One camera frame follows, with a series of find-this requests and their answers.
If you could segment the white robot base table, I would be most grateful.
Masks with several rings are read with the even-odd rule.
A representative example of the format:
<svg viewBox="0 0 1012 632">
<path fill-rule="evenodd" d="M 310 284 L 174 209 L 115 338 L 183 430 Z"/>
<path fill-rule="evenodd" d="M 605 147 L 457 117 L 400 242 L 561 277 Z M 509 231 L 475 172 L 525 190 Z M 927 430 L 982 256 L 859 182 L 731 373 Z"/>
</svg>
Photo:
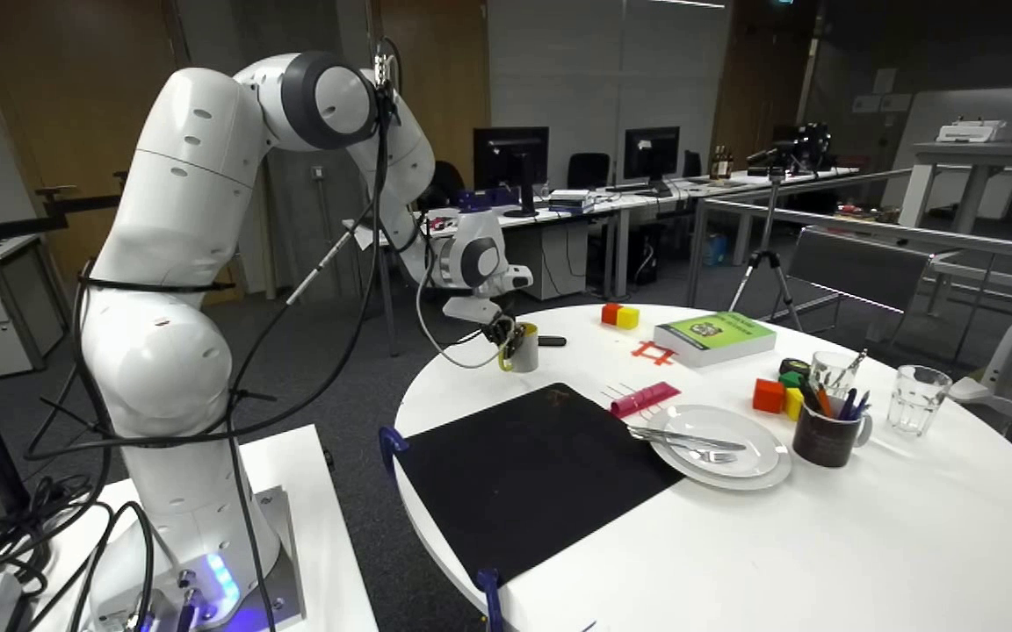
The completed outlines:
<svg viewBox="0 0 1012 632">
<path fill-rule="evenodd" d="M 141 453 L 0 552 L 0 632 L 376 632 L 320 435 Z"/>
</svg>

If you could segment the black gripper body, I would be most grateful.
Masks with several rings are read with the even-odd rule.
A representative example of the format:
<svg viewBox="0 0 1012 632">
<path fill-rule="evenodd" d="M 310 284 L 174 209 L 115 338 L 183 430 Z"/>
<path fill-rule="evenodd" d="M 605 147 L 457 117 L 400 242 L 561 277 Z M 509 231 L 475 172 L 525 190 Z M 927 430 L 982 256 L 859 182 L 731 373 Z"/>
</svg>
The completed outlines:
<svg viewBox="0 0 1012 632">
<path fill-rule="evenodd" d="M 513 317 L 496 299 L 486 299 L 486 296 L 451 296 L 444 300 L 444 313 L 451 319 L 475 322 L 486 329 L 509 329 L 513 326 Z"/>
</svg>

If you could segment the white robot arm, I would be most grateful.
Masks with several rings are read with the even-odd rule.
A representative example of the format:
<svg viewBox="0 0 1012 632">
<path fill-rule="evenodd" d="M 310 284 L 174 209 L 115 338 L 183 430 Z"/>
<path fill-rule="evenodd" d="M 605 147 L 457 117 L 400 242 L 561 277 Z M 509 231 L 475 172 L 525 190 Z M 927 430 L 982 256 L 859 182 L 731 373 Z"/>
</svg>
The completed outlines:
<svg viewBox="0 0 1012 632">
<path fill-rule="evenodd" d="M 82 291 L 82 354 L 157 531 L 103 554 L 93 607 L 121 618 L 149 597 L 196 599 L 222 626 L 271 572 L 281 542 L 253 505 L 231 441 L 231 352 L 204 296 L 238 245 L 274 151 L 344 151 L 403 271 L 451 296 L 469 322 L 508 329 L 498 306 L 533 274 L 508 256 L 493 215 L 428 209 L 437 154 L 408 102 L 331 52 L 277 52 L 237 73 L 183 66 L 162 84 L 115 221 Z"/>
</svg>

